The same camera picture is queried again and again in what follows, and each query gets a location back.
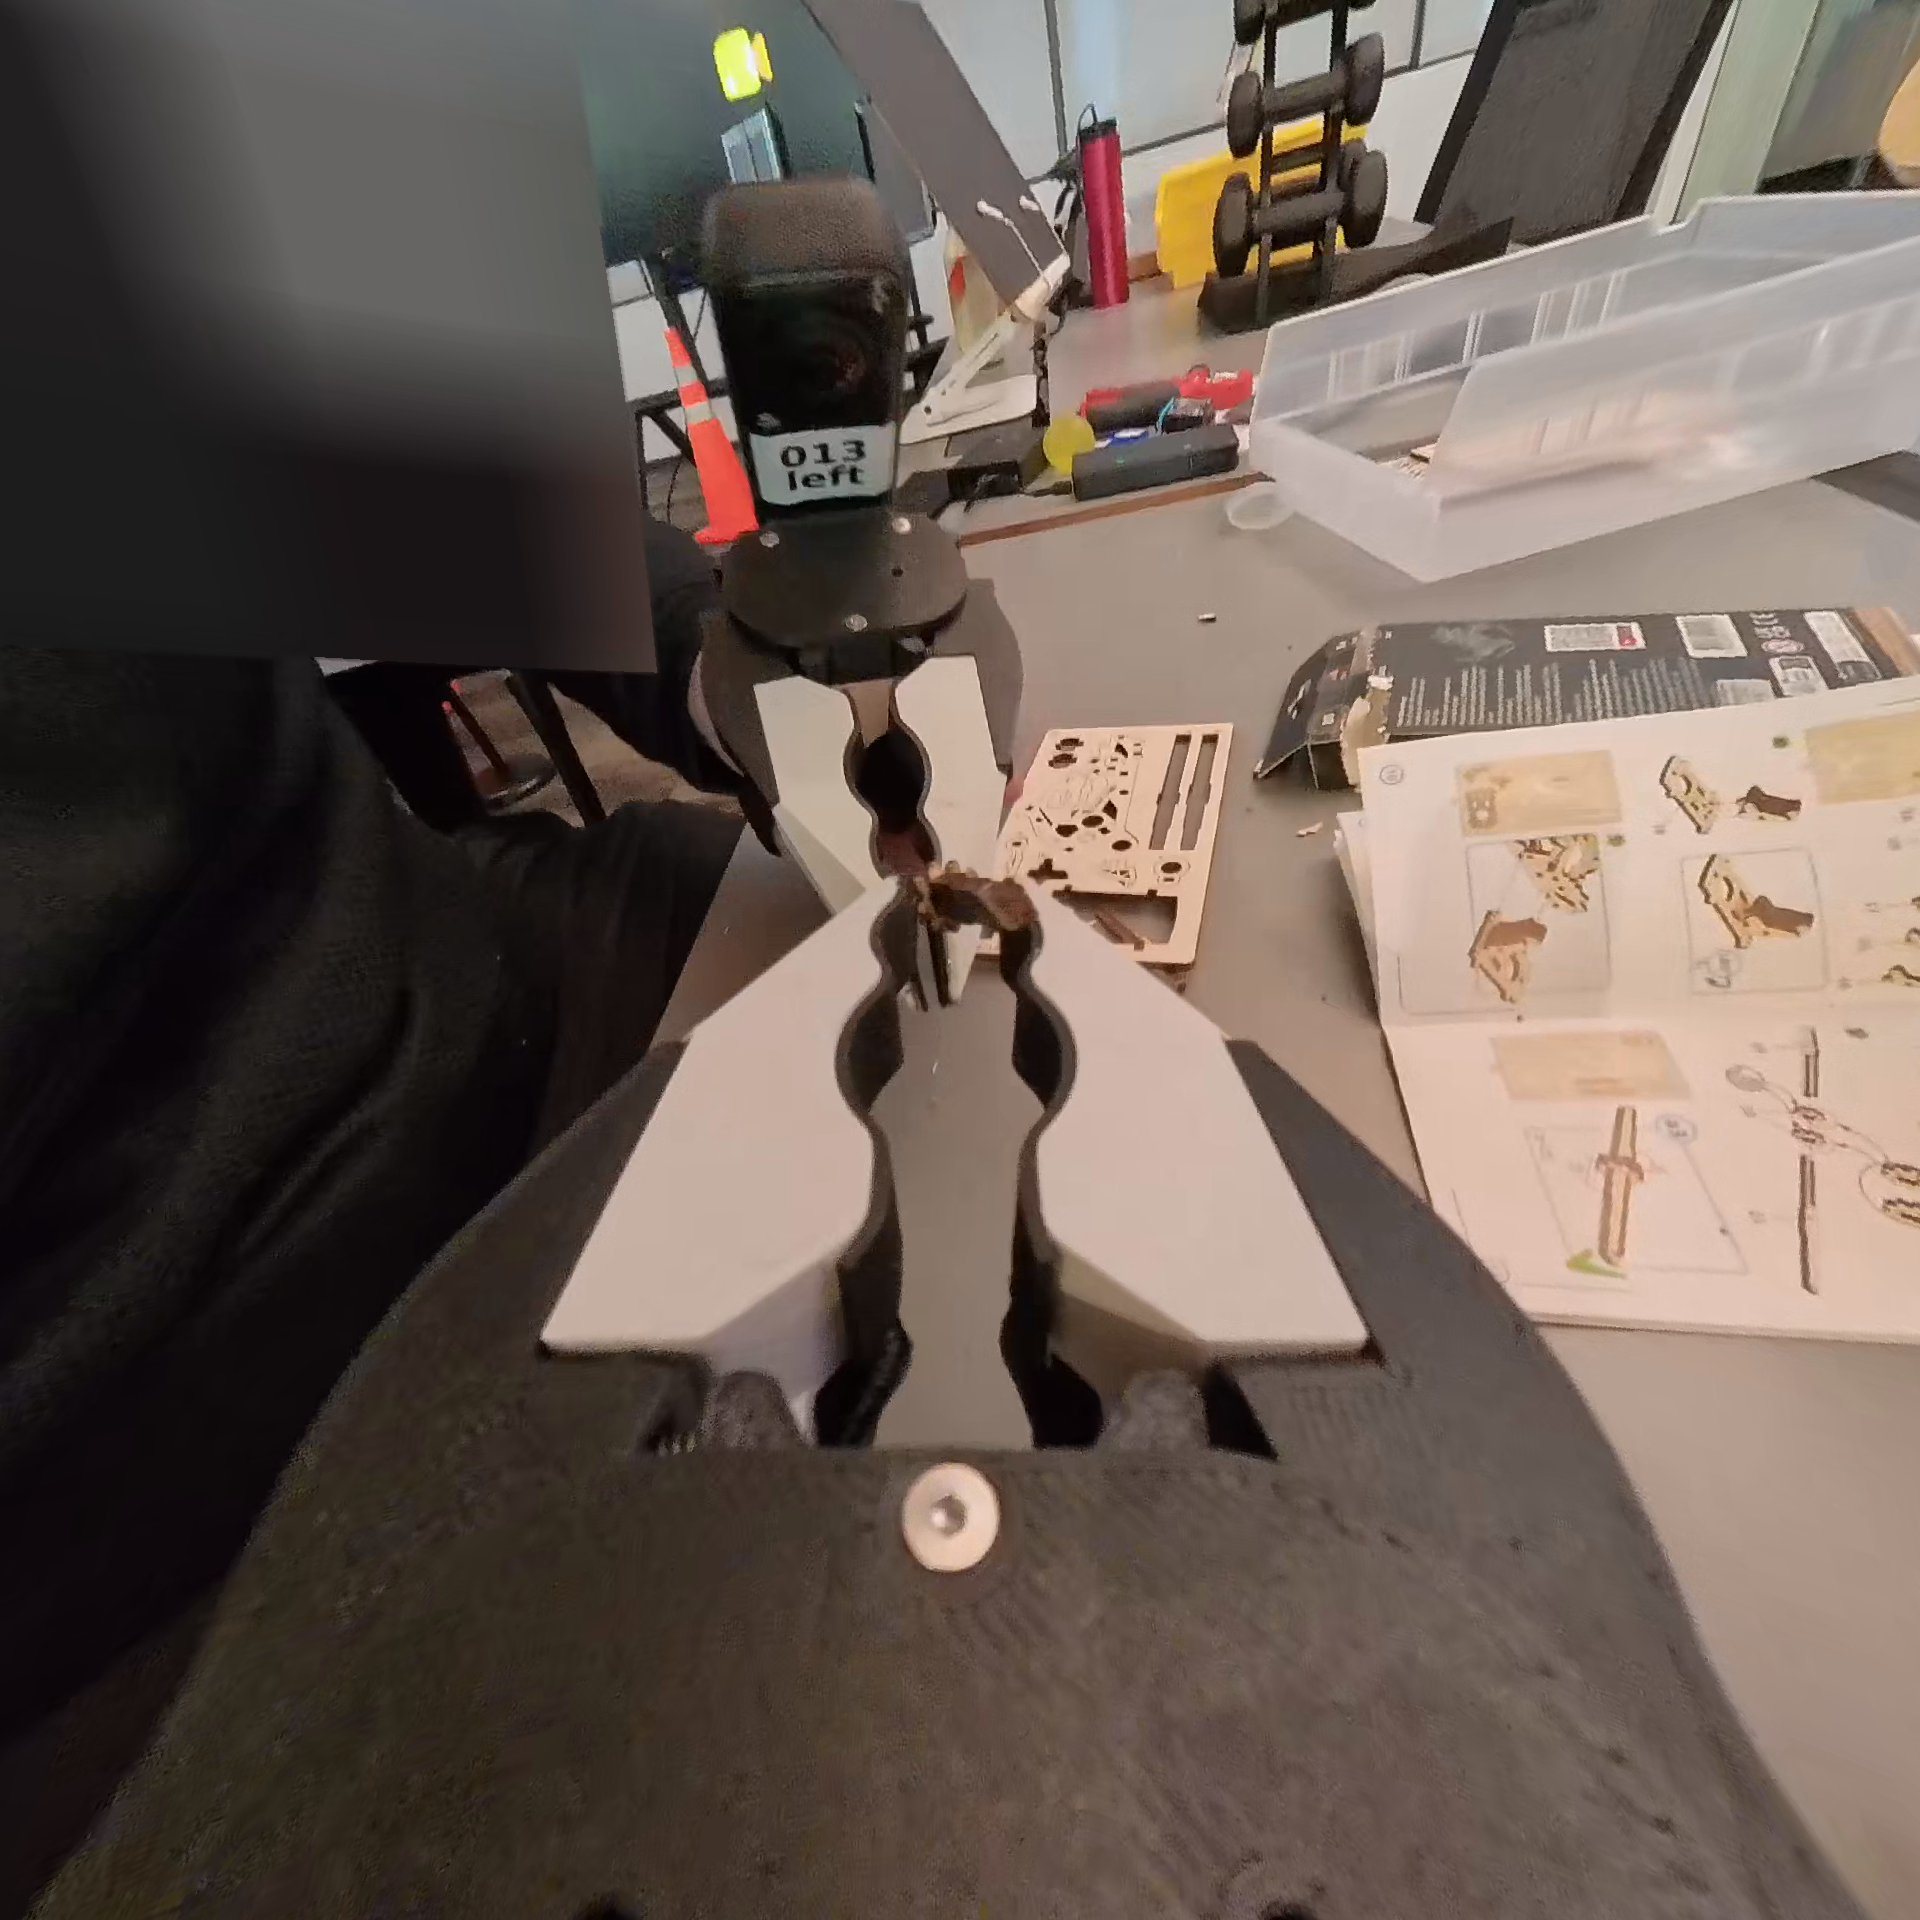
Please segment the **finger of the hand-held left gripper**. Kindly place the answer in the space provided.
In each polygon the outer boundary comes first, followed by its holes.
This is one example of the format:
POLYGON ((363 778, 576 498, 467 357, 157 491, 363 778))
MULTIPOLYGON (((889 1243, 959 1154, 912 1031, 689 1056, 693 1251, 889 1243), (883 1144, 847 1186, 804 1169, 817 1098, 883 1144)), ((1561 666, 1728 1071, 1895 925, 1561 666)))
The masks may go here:
POLYGON ((915 823, 896 838, 926 874, 991 877, 1008 775, 996 762, 976 662, 933 657, 896 687, 896 731, 923 775, 915 823))
POLYGON ((773 773, 773 830, 830 914, 860 896, 919 877, 915 823, 883 826, 856 778, 869 747, 893 723, 893 687, 884 679, 824 687, 771 679, 753 691, 759 731, 773 773))

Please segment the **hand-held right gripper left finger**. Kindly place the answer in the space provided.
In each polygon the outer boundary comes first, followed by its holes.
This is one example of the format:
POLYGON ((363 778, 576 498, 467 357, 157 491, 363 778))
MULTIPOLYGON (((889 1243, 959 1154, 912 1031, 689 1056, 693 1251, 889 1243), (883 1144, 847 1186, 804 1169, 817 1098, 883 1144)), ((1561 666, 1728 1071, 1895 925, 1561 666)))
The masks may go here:
POLYGON ((657 1098, 550 1307, 550 1355, 764 1377, 830 1449, 865 1447, 910 1362, 877 1096, 902 1066, 920 919, 876 890, 657 1048, 657 1098))

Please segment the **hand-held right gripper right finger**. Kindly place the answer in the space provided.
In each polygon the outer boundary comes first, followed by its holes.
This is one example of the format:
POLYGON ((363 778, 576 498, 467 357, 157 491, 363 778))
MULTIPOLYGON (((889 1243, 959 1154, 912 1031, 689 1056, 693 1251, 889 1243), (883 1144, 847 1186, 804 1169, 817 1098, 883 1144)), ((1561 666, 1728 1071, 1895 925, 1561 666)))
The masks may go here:
POLYGON ((1088 1449, 1144 1377, 1369 1346, 1230 1041, 1063 905, 998 938, 1039 1115, 998 1355, 1038 1449, 1088 1449))

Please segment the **wooden rod with gear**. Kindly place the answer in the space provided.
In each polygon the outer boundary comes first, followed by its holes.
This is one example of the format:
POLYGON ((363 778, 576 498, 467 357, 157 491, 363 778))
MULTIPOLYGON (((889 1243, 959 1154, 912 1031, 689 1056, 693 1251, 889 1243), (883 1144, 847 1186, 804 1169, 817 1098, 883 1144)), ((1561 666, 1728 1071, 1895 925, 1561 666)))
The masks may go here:
POLYGON ((1039 949, 1039 913, 1017 880, 952 865, 896 878, 883 949, 916 1011, 952 1006, 984 943, 995 947, 1001 979, 1014 985, 1039 949))

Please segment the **laser-cut plywood parts sheet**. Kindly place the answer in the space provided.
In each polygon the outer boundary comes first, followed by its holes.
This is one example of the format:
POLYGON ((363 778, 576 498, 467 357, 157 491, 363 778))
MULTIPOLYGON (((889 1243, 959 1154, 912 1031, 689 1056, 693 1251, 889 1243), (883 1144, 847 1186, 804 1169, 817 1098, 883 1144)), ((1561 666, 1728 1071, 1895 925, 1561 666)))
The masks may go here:
POLYGON ((1231 744, 1230 723, 1047 731, 998 832, 995 877, 1070 907, 1149 969, 1189 973, 1231 744))

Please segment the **orange traffic cone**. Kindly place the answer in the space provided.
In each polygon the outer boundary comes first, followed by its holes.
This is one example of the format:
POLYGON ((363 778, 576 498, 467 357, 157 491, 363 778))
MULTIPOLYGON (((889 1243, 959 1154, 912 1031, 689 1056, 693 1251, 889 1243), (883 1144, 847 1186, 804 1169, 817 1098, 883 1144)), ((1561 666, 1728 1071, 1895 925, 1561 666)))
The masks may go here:
POLYGON ((697 531, 694 539, 708 549, 728 546, 759 531, 750 475, 713 411, 703 377, 694 368, 680 331, 665 325, 663 338, 679 389, 687 453, 703 495, 707 527, 697 531))

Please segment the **small black box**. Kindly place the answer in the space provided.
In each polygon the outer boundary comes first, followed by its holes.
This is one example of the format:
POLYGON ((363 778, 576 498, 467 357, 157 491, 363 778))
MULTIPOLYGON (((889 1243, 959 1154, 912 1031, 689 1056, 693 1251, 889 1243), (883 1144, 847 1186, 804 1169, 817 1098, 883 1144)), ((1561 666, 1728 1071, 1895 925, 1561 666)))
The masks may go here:
POLYGON ((995 496, 1020 496, 1048 473, 1044 429, 1031 421, 950 435, 944 453, 949 502, 964 507, 995 496))

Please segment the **white folding stand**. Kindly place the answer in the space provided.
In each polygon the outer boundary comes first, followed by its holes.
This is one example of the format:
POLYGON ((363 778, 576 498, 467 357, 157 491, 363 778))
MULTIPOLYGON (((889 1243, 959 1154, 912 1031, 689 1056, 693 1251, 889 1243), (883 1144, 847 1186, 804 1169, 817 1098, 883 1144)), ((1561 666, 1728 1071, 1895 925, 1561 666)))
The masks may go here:
POLYGON ((1017 213, 977 199, 976 216, 1020 243, 1031 282, 1020 295, 998 301, 991 320, 982 322, 968 343, 952 343, 945 373, 940 373, 905 411, 905 448, 1013 425, 1044 410, 1038 365, 1044 357, 1048 318, 1070 277, 1067 243, 1031 187, 1021 193, 1017 213))

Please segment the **black rectangular device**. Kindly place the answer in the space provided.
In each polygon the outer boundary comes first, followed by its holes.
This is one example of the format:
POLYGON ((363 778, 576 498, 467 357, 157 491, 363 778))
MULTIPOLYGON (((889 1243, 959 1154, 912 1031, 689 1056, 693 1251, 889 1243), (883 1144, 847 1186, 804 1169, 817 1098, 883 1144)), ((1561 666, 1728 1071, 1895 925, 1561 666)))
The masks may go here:
POLYGON ((1231 473, 1238 458, 1238 430, 1222 421, 1113 439, 1071 458, 1071 498, 1095 504, 1219 479, 1231 473))

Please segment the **red and black device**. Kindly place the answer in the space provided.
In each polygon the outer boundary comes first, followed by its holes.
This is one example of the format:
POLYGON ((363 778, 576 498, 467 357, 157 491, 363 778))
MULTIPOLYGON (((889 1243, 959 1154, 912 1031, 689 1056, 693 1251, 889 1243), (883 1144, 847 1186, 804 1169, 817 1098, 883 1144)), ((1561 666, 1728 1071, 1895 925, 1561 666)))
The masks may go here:
POLYGON ((1247 368, 1196 365, 1185 373, 1124 387, 1091 389, 1080 417, 1100 442, 1144 433, 1185 433, 1228 421, 1249 403, 1256 375, 1247 368))

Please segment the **red water bottle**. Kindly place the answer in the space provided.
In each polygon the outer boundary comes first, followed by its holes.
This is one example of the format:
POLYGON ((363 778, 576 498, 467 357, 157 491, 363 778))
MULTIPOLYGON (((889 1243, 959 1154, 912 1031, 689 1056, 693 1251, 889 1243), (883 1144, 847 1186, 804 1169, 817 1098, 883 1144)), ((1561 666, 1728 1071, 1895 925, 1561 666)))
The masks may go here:
POLYGON ((1127 305, 1132 290, 1117 125, 1086 107, 1073 157, 1088 243, 1088 306, 1107 311, 1127 305))

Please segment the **white instruction booklet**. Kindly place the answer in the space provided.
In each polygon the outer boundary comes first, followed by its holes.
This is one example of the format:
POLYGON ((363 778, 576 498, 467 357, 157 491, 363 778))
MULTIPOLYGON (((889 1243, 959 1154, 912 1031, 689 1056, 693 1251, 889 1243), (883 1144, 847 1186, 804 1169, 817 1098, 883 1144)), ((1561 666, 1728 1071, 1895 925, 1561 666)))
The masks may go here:
POLYGON ((1918 1341, 1915 685, 1357 752, 1438 1214, 1542 1323, 1918 1341))

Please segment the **black leaning panel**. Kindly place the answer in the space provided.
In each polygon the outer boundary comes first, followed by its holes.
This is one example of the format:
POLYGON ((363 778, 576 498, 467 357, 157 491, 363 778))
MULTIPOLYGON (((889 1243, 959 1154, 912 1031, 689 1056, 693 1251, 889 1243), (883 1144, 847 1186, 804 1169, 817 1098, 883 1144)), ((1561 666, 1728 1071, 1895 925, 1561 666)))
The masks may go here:
POLYGON ((804 3, 942 224, 1013 305, 1061 285, 1048 216, 1061 145, 1039 6, 804 3))

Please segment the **person's black sweater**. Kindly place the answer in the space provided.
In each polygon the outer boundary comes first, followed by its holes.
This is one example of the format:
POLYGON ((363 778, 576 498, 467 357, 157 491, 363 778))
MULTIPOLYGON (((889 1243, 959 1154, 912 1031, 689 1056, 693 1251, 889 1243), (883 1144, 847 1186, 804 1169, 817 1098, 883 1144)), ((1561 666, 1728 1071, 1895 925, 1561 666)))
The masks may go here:
POLYGON ((429 823, 436 673, 4 654, 4 1915, 369 1334, 649 1049, 741 822, 429 823))

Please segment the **yellow plastic case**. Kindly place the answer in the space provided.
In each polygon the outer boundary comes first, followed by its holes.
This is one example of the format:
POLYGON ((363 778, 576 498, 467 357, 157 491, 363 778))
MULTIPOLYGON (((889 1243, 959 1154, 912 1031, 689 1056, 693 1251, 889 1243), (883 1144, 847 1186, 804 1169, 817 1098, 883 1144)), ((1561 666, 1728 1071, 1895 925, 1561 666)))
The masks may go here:
MULTIPOLYGON (((1296 151, 1277 151, 1270 167, 1270 181, 1287 185, 1302 185, 1320 176, 1320 154, 1316 145, 1296 151)), ((1192 161, 1169 170, 1156 190, 1153 230, 1159 270, 1175 287, 1198 287, 1208 277, 1214 265, 1212 223, 1220 185, 1228 176, 1247 176, 1256 190, 1256 159, 1231 161, 1228 154, 1212 161, 1192 161)), ((1352 250, 1339 231, 1335 234, 1337 250, 1352 250)))

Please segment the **black dumbbell rack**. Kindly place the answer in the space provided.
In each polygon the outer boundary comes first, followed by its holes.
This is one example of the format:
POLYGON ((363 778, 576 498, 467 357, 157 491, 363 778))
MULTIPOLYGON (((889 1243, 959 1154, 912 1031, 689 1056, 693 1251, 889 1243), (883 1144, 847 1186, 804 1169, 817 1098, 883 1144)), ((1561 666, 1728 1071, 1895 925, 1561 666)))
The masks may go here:
MULTIPOLYGON (((1316 18, 1327 21, 1327 62, 1320 72, 1308 74, 1319 75, 1329 70, 1335 56, 1348 48, 1355 39, 1369 35, 1350 35, 1350 18, 1363 10, 1365 6, 1348 3, 1235 3, 1231 39, 1237 67, 1222 95, 1222 131, 1230 85, 1244 67, 1255 64, 1256 72, 1261 72, 1263 82, 1285 85, 1279 81, 1279 38, 1285 31, 1316 18)), ((1276 128, 1267 133, 1252 154, 1256 159, 1256 193, 1268 190, 1276 154, 1289 154, 1311 142, 1316 145, 1320 165, 1319 185, 1329 185, 1339 146, 1347 139, 1365 139, 1371 121, 1363 128, 1347 128, 1339 120, 1325 114, 1309 118, 1292 128, 1276 128)), ((1267 327, 1319 305, 1329 305, 1337 295, 1337 265, 1341 251, 1359 250, 1363 247, 1337 250, 1335 223, 1327 223, 1323 234, 1309 245, 1272 247, 1270 243, 1259 243, 1255 251, 1247 254, 1241 275, 1220 277, 1212 273, 1204 279, 1201 295, 1198 301, 1200 318, 1216 331, 1244 331, 1267 327)))

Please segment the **black cardboard packaging box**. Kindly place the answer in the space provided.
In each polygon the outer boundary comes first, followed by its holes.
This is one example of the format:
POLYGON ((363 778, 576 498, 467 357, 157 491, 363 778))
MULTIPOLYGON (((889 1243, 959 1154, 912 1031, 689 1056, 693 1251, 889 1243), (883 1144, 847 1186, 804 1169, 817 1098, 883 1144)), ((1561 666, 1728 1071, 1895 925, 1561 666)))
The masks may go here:
POLYGON ((1347 632, 1292 677, 1255 781, 1352 786, 1355 707, 1387 742, 1548 730, 1801 698, 1915 675, 1891 608, 1393 619, 1347 632))

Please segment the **black dumbbell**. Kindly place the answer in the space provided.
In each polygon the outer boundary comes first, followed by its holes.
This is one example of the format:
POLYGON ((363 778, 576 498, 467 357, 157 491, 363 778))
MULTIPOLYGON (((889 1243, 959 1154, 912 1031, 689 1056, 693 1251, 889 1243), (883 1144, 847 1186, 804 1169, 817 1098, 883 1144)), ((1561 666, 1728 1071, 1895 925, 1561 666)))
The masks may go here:
POLYGON ((1256 193, 1252 181, 1231 174, 1219 190, 1212 223, 1216 275, 1237 277, 1259 243, 1276 250, 1309 245, 1327 223, 1355 247, 1369 247, 1385 217, 1387 163, 1363 139, 1344 142, 1329 185, 1276 181, 1256 193))
POLYGON ((1379 32, 1355 39, 1329 70, 1289 85, 1263 82, 1255 64, 1244 67, 1228 95, 1224 131, 1237 161, 1249 159, 1261 138, 1309 118, 1333 114, 1347 128, 1373 120, 1385 82, 1385 41, 1379 32))

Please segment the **clear plastic storage box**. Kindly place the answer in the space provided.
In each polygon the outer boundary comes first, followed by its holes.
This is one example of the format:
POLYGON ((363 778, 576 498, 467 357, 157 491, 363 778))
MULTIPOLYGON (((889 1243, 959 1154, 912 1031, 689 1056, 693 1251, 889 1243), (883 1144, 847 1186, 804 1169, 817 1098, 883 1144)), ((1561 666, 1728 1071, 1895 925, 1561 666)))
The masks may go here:
POLYGON ((1419 584, 1915 446, 1918 197, 1704 199, 1267 335, 1247 462, 1419 584))

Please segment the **black slanted board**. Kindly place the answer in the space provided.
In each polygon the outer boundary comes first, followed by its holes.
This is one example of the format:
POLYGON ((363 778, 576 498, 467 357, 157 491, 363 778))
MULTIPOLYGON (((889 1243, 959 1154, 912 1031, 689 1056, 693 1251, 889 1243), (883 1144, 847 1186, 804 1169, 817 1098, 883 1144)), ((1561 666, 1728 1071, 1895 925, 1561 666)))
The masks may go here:
POLYGON ((1728 3, 1495 3, 1415 223, 1439 275, 1639 217, 1728 3))

